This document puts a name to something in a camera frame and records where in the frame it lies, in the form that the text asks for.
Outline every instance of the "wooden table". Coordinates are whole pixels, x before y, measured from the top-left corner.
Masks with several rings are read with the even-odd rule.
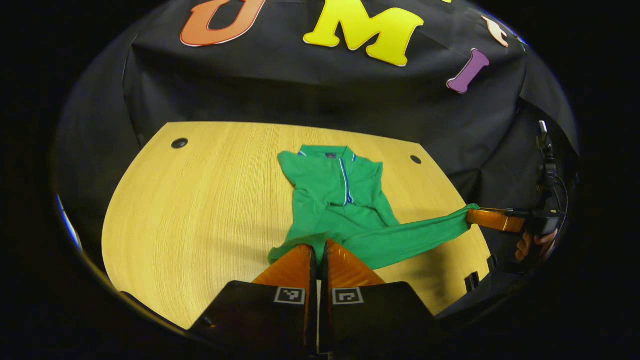
[[[187,138],[174,149],[172,143]],[[416,143],[314,127],[173,122],[142,149],[107,211],[102,253],[113,286],[188,329],[229,281],[254,280],[293,222],[293,188],[277,154],[302,145],[348,146],[384,162],[383,191],[405,224],[465,203]],[[411,160],[415,155],[419,165]],[[464,279],[488,273],[480,229],[376,270],[406,281],[435,315],[466,294]]]

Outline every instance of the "black fabric backdrop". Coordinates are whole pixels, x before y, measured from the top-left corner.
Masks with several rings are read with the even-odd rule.
[[[584,184],[577,220],[556,253],[517,296],[429,357],[522,358],[637,353],[633,204],[637,153],[633,81],[636,32],[625,4],[479,0],[547,61],[576,113]],[[159,3],[29,3],[8,12],[9,65],[3,67],[2,205],[8,358],[208,358],[194,343],[140,318],[103,288],[65,234],[51,192],[49,146],[62,104],[90,60]],[[25,26],[25,19],[38,26]]]
[[[416,13],[406,67],[342,43],[305,44],[323,1],[268,1],[253,27],[220,45],[188,47],[179,34],[202,1],[170,1],[113,41],[68,98],[55,146],[55,176],[83,249],[102,264],[100,238],[111,196],[140,149],[167,122],[297,124],[417,142],[467,203],[533,207],[537,121],[549,123],[559,173],[572,184],[579,145],[561,87],[534,51],[505,28],[509,47],[489,34],[486,12],[464,1],[368,1]],[[243,3],[213,17],[224,28]],[[445,86],[481,50],[491,64],[466,94]],[[485,231],[492,254],[513,260],[515,238]]]

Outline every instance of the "cable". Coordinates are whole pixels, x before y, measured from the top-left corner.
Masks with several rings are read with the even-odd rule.
[[[562,224],[560,224],[560,228],[558,229],[558,235],[560,235],[560,232],[562,231],[562,226],[564,226],[564,221],[566,220],[566,216],[567,214],[569,214],[569,191],[567,191],[566,189],[566,185],[564,184],[564,181],[562,180],[562,177],[559,177],[558,175],[556,175],[556,179],[560,180],[560,185],[562,185],[563,190],[564,190],[564,196],[566,199],[566,204],[564,205],[564,215],[562,217]],[[560,206],[560,197],[557,194],[556,189],[554,188],[554,193],[556,193],[556,198],[558,200],[558,206]]]

